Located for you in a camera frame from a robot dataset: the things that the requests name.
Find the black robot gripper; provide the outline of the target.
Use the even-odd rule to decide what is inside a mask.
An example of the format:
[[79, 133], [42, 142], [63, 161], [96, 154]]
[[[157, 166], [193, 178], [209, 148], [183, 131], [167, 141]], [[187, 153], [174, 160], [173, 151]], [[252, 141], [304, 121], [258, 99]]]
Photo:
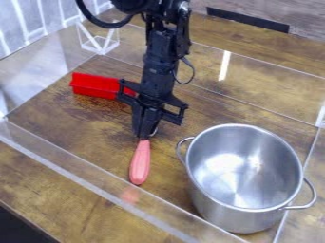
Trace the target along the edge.
[[178, 59], [146, 54], [141, 82], [119, 80], [116, 98], [133, 107], [133, 131], [141, 139], [155, 135], [161, 120], [182, 124], [187, 104], [173, 94], [178, 64]]

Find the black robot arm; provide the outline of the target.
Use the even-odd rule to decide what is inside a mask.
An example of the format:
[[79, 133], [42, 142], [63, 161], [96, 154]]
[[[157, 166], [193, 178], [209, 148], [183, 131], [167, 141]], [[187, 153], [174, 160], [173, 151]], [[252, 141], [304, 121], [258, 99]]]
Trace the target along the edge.
[[189, 47], [189, 0], [112, 0], [126, 14], [146, 23], [146, 53], [141, 82], [119, 80], [116, 98], [133, 107], [133, 130], [146, 140], [161, 120], [181, 125], [187, 104], [173, 95], [179, 61]]

